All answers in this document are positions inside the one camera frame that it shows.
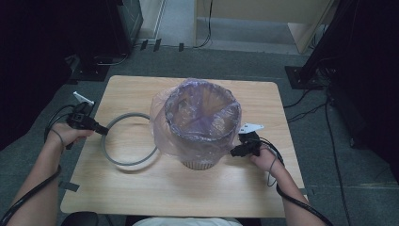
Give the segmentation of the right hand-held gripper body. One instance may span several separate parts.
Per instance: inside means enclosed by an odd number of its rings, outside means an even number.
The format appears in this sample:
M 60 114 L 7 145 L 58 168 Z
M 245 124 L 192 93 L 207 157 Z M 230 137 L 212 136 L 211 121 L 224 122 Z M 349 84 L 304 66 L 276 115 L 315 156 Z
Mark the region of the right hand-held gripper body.
M 262 145 L 258 130 L 263 129 L 260 124 L 245 123 L 239 130 L 238 138 L 241 144 L 246 145 L 246 150 L 241 153 L 249 153 L 259 156 L 260 147 Z

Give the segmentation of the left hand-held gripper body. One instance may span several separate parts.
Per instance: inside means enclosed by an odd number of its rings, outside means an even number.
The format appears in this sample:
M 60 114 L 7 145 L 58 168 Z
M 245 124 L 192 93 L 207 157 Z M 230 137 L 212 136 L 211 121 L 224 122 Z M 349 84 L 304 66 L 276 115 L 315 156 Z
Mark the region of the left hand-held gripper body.
M 67 118 L 67 124 L 74 129 L 94 130 L 95 120 L 90 117 L 90 114 L 95 102 L 79 94 L 77 91 L 73 93 L 73 96 L 79 104 L 72 108 L 72 112 Z

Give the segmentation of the person's left hand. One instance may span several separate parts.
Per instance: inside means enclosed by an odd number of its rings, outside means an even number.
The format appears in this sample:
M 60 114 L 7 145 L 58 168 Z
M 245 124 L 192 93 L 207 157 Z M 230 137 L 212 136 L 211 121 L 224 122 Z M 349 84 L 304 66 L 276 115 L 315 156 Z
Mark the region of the person's left hand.
M 66 148 L 92 134 L 91 130 L 78 130 L 71 128 L 67 123 L 56 123 L 51 127 L 45 145 L 53 148 Z

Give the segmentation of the person's right hand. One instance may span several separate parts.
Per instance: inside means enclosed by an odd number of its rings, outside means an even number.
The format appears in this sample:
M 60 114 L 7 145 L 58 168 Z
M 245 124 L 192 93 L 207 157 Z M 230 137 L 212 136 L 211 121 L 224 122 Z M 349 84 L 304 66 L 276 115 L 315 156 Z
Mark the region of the person's right hand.
M 267 148 L 260 149 L 260 155 L 252 155 L 250 160 L 261 170 L 267 171 L 273 177 L 277 176 L 281 170 L 281 163 L 277 157 Z

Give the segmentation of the dark curtain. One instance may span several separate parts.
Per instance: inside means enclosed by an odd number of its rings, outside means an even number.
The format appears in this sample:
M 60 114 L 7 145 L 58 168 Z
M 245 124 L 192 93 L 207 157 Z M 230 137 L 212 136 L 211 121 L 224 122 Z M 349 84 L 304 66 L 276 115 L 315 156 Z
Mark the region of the dark curtain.
M 342 112 L 399 183 L 399 0 L 341 0 L 328 30 Z
M 0 0 L 0 151 L 24 136 L 71 74 L 29 0 Z

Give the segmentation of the person's white shirt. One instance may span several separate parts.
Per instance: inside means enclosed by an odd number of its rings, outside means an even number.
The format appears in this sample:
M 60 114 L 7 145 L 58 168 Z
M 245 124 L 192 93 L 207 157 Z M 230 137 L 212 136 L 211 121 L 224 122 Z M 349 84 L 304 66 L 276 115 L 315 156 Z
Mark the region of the person's white shirt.
M 224 218 L 145 218 L 132 226 L 243 226 Z

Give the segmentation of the black equipment cabinet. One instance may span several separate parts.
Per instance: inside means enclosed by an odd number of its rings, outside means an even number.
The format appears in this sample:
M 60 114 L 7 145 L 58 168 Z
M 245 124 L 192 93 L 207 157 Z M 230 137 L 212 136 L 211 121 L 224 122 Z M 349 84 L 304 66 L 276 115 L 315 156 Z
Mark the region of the black equipment cabinet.
M 143 24 L 139 0 L 78 0 L 77 28 L 94 56 L 129 55 Z

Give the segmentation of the black metal stand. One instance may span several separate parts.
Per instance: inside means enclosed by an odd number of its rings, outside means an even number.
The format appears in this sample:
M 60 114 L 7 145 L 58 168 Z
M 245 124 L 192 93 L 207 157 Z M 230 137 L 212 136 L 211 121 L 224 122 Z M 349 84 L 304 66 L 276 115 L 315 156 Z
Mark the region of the black metal stand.
M 326 33 L 319 40 L 305 65 L 284 67 L 292 89 L 322 88 L 323 85 L 318 80 L 322 69 L 343 58 L 351 45 L 361 1 L 342 0 Z

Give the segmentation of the black floor base plate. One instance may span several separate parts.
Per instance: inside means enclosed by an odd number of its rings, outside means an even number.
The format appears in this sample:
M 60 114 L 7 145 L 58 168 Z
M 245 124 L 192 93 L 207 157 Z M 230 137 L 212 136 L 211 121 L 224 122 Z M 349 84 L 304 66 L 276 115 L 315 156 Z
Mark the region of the black floor base plate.
M 72 70 L 68 80 L 69 84 L 77 84 L 81 81 L 103 82 L 107 76 L 109 67 L 107 65 L 86 66 L 78 56 L 71 59 L 70 67 Z

